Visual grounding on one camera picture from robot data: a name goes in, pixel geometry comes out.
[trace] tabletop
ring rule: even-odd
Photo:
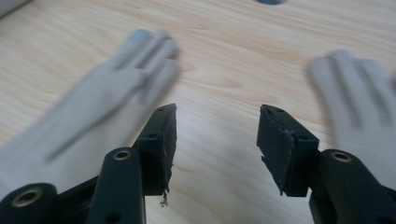
[[[395,11],[392,0],[34,0],[0,20],[0,145],[133,30],[167,29],[182,73],[158,105],[177,104],[177,152],[169,205],[147,197],[148,223],[313,223],[308,199],[280,196],[262,163],[260,106],[288,111],[320,150],[332,147],[305,68],[347,49],[392,74]]]

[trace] gray glove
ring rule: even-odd
[[[179,73],[166,31],[135,31],[38,122],[0,148],[0,198],[30,183],[59,192],[99,174],[104,156],[136,134]]]
[[[316,58],[308,74],[329,111],[336,147],[396,189],[396,92],[382,68],[338,50]]]

